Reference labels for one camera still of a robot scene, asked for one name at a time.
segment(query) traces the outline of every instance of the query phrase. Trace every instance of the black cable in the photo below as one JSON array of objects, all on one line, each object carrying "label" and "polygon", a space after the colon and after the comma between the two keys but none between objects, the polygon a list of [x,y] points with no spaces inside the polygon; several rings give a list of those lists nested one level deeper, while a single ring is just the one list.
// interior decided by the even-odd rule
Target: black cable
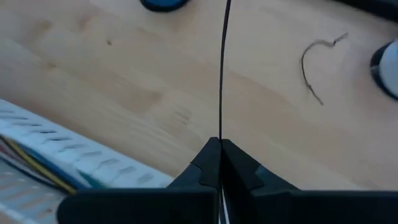
[{"label": "black cable", "polygon": [[340,37],[338,37],[337,39],[335,39],[333,42],[328,42],[326,40],[316,40],[314,41],[312,44],[310,44],[305,50],[303,55],[301,56],[301,70],[302,70],[302,74],[303,74],[303,78],[304,78],[304,82],[305,85],[307,86],[307,88],[311,91],[312,95],[315,97],[315,99],[318,100],[319,104],[321,104],[323,106],[323,101],[321,100],[321,98],[315,93],[315,91],[313,90],[312,86],[309,84],[308,80],[307,80],[307,76],[305,75],[305,70],[304,70],[304,57],[305,54],[314,46],[316,45],[324,45],[326,47],[332,48],[336,45],[337,42],[343,40],[344,38],[346,38],[348,36],[348,33],[345,33],[343,35],[341,35]]},{"label": "black cable", "polygon": [[[223,36],[221,39],[221,59],[220,59],[220,92],[218,99],[218,139],[220,141],[220,146],[223,148],[223,78],[224,78],[224,53],[225,53],[225,41],[226,41],[226,31],[228,30],[229,21],[229,11],[231,9],[231,0],[226,0],[225,15],[224,15],[224,25],[223,25]],[[220,222],[222,224],[226,223],[225,218],[226,211],[224,210],[224,198],[223,198],[223,187],[220,185]]]},{"label": "black cable", "polygon": [[231,9],[231,0],[227,0],[226,7],[225,7],[225,15],[224,15],[223,37],[221,40],[220,92],[219,92],[219,101],[218,101],[218,139],[220,140],[220,142],[223,138],[222,116],[223,116],[224,52],[225,52],[226,31],[228,29],[229,10],[230,9]]}]

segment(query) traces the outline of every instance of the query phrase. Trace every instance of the wood grain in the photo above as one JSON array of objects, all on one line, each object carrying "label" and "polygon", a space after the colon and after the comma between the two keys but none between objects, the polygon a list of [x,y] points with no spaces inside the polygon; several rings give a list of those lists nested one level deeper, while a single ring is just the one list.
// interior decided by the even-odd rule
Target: wood grain
[{"label": "wood grain", "polygon": [[[218,133],[225,1],[2,0],[0,97],[177,176]],[[300,55],[315,39],[349,33]],[[369,75],[398,27],[320,0],[235,0],[224,136],[303,189],[398,189],[398,104]]]}]

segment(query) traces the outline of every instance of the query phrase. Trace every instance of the wire scrap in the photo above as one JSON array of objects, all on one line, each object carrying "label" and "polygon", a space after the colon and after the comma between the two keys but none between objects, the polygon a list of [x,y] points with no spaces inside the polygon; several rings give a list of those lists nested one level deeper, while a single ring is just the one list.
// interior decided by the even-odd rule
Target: wire scrap
[{"label": "wire scrap", "polygon": [[333,48],[339,41],[347,38],[348,33],[345,33],[343,35],[341,35],[340,37],[338,37],[337,39],[335,39],[333,42],[329,42],[327,40],[316,40],[314,41],[312,44],[310,44],[305,50],[303,55],[301,56],[301,69],[302,69],[302,73],[303,73],[303,78],[304,78],[304,82],[305,85],[307,86],[307,88],[311,91],[312,95],[315,97],[315,99],[318,100],[319,104],[321,104],[323,106],[323,101],[321,100],[321,98],[315,93],[314,89],[312,88],[312,86],[309,84],[308,80],[307,80],[307,76],[305,75],[305,69],[304,69],[304,57],[306,55],[306,53],[313,48],[316,45],[323,45],[329,48]]}]

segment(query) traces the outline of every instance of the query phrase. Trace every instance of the white breadboard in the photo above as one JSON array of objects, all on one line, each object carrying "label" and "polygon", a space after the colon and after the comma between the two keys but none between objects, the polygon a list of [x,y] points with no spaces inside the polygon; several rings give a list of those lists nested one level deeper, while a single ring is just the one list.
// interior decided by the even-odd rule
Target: white breadboard
[{"label": "white breadboard", "polygon": [[64,197],[0,161],[0,212],[11,220],[25,224],[57,223],[55,214]]},{"label": "white breadboard", "polygon": [[[4,100],[0,100],[0,135],[31,148],[62,169],[78,170],[107,187],[159,188],[166,187],[173,181],[169,175]],[[46,206],[56,204],[56,210],[61,193],[12,170],[6,164],[0,163],[0,210],[23,223],[53,223],[54,214],[40,220],[32,217],[40,216]],[[20,188],[2,188],[3,184],[11,182],[23,184]],[[13,198],[18,193],[16,190],[23,191],[29,187],[37,190],[25,193],[25,196],[15,200],[7,199]],[[30,198],[47,197],[48,192],[56,195],[54,198],[57,200],[47,200],[28,210],[18,207]]]}]

